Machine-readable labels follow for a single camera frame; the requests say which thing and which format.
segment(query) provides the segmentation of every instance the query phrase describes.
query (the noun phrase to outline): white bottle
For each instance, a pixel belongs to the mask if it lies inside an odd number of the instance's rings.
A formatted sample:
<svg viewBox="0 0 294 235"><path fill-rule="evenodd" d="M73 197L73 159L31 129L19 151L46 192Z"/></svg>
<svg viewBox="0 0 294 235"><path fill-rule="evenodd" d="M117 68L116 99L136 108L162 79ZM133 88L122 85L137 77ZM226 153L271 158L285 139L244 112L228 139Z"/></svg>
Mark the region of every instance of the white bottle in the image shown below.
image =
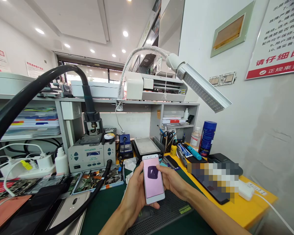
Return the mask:
<svg viewBox="0 0 294 235"><path fill-rule="evenodd" d="M192 137L190 138L189 145L198 152L200 139L201 139L201 131L200 127L196 127L196 130L192 133Z"/></svg>
<svg viewBox="0 0 294 235"><path fill-rule="evenodd" d="M57 174L59 174L59 173L68 174L69 173L68 156L64 153L62 147L60 147L58 149L57 157L55 159L55 164L56 164Z"/></svg>
<svg viewBox="0 0 294 235"><path fill-rule="evenodd" d="M188 108L185 109L183 119L184 120L187 120L188 119Z"/></svg>

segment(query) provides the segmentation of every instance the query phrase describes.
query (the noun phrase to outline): black anti-static mat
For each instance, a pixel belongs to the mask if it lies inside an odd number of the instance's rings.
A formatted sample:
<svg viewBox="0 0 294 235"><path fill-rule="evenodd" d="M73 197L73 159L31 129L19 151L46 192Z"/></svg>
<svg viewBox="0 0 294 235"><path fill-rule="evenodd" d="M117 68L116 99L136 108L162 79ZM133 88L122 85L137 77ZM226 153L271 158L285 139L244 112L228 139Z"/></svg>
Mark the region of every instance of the black anti-static mat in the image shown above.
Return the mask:
<svg viewBox="0 0 294 235"><path fill-rule="evenodd" d="M171 191L165 191L165 199L159 201L160 209L145 206L134 225L130 227L127 235L152 234L164 226L193 211L190 204L182 201Z"/></svg>

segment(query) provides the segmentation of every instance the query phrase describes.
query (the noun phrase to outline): pink screen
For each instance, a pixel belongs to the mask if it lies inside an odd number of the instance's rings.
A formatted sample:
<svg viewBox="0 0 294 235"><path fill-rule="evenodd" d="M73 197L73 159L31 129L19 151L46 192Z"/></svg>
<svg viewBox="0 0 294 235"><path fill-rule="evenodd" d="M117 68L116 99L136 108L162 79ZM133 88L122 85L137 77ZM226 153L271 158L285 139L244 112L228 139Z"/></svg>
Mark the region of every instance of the pink screen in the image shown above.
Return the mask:
<svg viewBox="0 0 294 235"><path fill-rule="evenodd" d="M158 158L144 160L146 198L164 193L161 173L156 169L156 165L159 165Z"/></svg>

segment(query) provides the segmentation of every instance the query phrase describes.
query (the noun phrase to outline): green work mat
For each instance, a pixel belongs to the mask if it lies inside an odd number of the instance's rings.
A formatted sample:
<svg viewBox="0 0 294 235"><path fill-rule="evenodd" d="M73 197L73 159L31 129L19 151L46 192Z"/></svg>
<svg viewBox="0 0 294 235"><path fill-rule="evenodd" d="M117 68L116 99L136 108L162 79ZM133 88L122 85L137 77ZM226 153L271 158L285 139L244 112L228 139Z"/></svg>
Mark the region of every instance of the green work mat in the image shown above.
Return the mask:
<svg viewBox="0 0 294 235"><path fill-rule="evenodd" d="M125 175L128 175L130 172L131 171L125 170ZM183 170L177 170L177 173L187 183L200 191ZM126 184L105 189L98 193L94 201L87 208L81 235L98 234L101 231L105 223L121 203L125 189ZM195 210L174 223L156 231L154 234L167 233L215 234L212 228Z"/></svg>

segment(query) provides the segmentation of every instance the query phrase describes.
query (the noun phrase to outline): silver phone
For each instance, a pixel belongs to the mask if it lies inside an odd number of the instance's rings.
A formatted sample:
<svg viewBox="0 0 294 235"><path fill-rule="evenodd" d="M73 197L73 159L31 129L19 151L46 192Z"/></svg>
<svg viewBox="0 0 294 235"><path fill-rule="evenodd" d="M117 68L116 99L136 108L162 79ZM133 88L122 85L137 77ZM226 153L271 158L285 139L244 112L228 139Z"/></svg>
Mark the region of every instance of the silver phone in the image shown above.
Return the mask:
<svg viewBox="0 0 294 235"><path fill-rule="evenodd" d="M57 214L54 216L54 220L50 228L53 228L70 217L78 208L80 208L84 202L89 198L90 192L84 192L77 195L72 195L67 197L62 207L58 210ZM65 229L58 233L58 235L79 235L82 229L82 224L84 220L86 210L83 214L68 225Z"/></svg>

